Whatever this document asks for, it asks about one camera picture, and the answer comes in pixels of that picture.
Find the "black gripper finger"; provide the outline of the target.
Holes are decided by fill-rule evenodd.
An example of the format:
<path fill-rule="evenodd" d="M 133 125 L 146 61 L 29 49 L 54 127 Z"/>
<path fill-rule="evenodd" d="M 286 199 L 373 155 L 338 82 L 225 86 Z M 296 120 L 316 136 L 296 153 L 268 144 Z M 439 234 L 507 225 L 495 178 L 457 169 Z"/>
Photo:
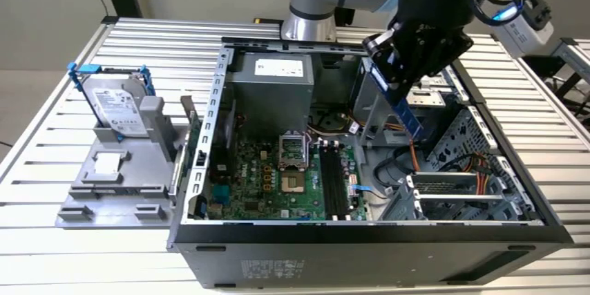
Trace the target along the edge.
<path fill-rule="evenodd" d="M 410 86 L 432 76 L 468 50 L 472 40 L 463 31 L 396 31 L 392 37 L 392 99 L 405 98 Z"/>
<path fill-rule="evenodd" d="M 405 64 L 394 46 L 394 31 L 385 30 L 365 37 L 361 41 L 364 51 L 388 85 L 405 82 Z"/>

